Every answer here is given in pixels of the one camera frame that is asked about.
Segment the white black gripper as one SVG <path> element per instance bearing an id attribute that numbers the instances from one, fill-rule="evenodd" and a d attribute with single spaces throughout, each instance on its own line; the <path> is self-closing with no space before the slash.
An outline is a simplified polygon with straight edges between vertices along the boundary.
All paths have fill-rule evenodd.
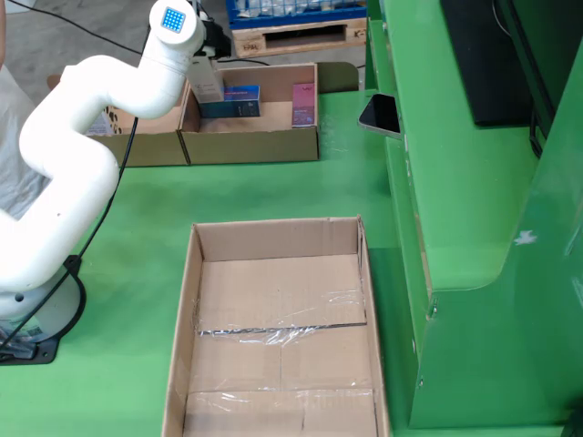
<path id="1" fill-rule="evenodd" d="M 231 39 L 224 33 L 221 25 L 215 21 L 202 21 L 204 40 L 195 56 L 223 58 L 231 56 Z"/>

